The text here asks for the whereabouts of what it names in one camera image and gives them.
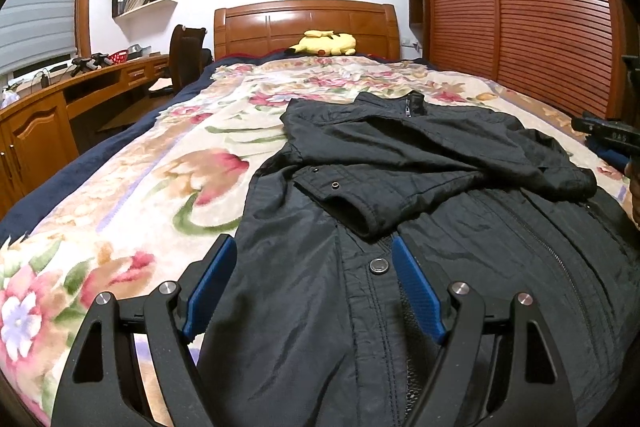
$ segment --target wooden headboard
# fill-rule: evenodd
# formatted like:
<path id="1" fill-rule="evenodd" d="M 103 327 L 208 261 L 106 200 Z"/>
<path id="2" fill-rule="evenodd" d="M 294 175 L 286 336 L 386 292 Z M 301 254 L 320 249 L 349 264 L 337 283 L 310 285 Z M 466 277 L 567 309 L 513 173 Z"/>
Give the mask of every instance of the wooden headboard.
<path id="1" fill-rule="evenodd" d="M 356 37 L 356 51 L 400 59 L 396 10 L 391 4 L 291 0 L 216 10 L 216 60 L 238 53 L 262 56 L 298 44 L 305 31 L 333 30 Z"/>

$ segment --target blue gripper pad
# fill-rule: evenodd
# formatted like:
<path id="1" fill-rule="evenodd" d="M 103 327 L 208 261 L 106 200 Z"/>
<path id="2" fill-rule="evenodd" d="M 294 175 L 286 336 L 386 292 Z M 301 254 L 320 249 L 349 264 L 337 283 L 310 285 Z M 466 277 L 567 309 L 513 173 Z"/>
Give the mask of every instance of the blue gripper pad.
<path id="1" fill-rule="evenodd" d="M 394 238 L 391 256 L 422 333 L 442 344 L 447 330 L 440 315 L 440 301 L 401 237 Z"/>
<path id="2" fill-rule="evenodd" d="M 182 334 L 188 342 L 193 342 L 196 335 L 204 333 L 209 326 L 209 321 L 220 302 L 226 284 L 236 268 L 237 260 L 236 240 L 229 237 L 218 250 L 217 256 L 189 299 L 187 320 L 182 328 Z"/>

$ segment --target snap button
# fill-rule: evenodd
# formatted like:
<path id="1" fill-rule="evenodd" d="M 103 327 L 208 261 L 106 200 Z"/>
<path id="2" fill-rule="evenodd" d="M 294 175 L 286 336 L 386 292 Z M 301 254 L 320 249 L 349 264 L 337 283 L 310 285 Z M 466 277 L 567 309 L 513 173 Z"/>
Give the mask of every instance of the snap button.
<path id="1" fill-rule="evenodd" d="M 389 270 L 389 262 L 382 257 L 378 257 L 369 263 L 369 269 L 376 275 L 382 275 Z"/>

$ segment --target yellow plush toy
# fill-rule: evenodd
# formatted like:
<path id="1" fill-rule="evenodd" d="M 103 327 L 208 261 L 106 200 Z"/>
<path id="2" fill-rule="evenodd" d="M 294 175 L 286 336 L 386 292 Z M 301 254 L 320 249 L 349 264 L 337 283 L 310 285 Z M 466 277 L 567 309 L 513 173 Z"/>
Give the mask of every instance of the yellow plush toy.
<path id="1" fill-rule="evenodd" d="M 356 52 L 356 39 L 348 33 L 334 35 L 334 32 L 310 30 L 296 44 L 289 48 L 295 53 L 307 52 L 324 57 L 325 55 L 353 55 Z"/>

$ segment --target bed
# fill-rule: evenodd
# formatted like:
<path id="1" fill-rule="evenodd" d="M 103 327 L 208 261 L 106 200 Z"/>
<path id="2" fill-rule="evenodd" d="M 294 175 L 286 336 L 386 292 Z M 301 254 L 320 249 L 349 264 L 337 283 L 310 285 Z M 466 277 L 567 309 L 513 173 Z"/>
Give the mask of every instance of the bed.
<path id="1" fill-rule="evenodd" d="M 354 34 L 358 55 L 282 52 L 310 28 Z M 583 145 L 567 115 L 489 80 L 399 60 L 390 5 L 220 9 L 214 47 L 216 62 L 170 105 L 78 158 L 0 223 L 0 401 L 19 425 L 49 425 L 69 346 L 97 293 L 144 295 L 220 233 L 233 234 L 252 174 L 285 143 L 279 118 L 292 98 L 346 103 L 363 90 L 395 98 L 416 89 L 431 103 L 508 112 L 555 137 L 630 215 L 628 180 Z M 170 425 L 144 337 L 136 348 L 152 412 Z"/>

